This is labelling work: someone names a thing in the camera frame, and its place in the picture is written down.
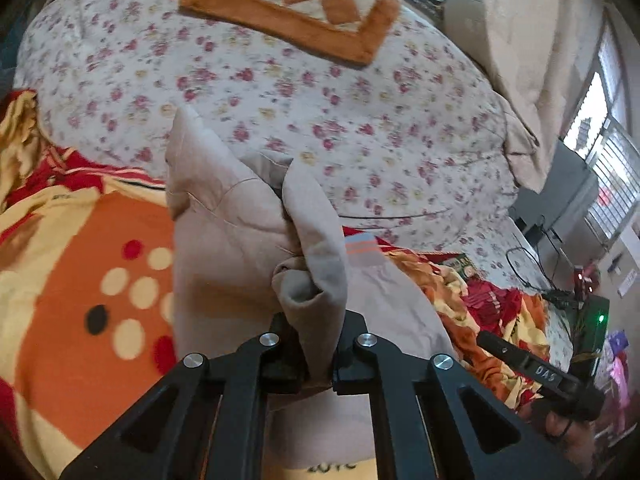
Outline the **person's right hand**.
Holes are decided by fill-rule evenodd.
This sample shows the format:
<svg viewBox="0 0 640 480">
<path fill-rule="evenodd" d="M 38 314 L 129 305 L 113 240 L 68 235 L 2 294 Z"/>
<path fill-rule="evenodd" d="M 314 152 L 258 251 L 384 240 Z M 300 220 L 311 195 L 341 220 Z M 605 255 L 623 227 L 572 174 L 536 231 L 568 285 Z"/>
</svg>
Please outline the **person's right hand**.
<svg viewBox="0 0 640 480">
<path fill-rule="evenodd" d="M 539 407 L 541 400 L 530 402 L 518 410 L 524 419 L 573 463 L 584 478 L 593 471 L 593 457 L 596 452 L 594 428 L 591 422 L 575 422 L 554 411 Z"/>
</svg>

